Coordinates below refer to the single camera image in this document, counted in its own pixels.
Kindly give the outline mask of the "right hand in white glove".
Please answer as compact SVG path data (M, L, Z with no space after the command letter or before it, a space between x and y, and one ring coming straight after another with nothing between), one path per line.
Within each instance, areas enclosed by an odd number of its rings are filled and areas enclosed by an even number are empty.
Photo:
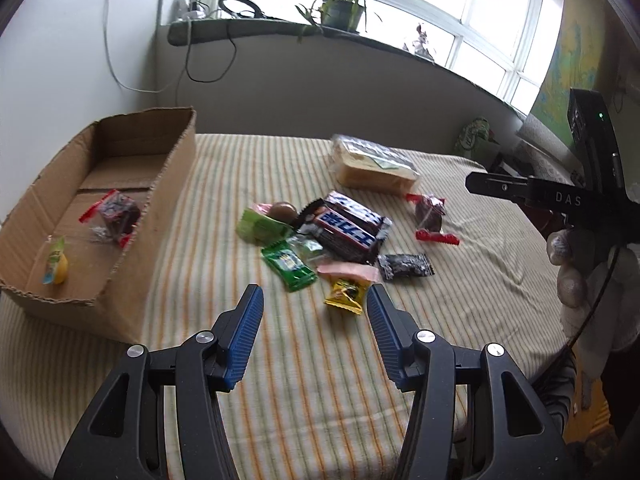
M561 230L547 240L547 254L559 268L561 324L575 337L579 359L592 379L601 376L611 353L628 349L639 337L639 246L620 250L617 259L590 266L594 235Z

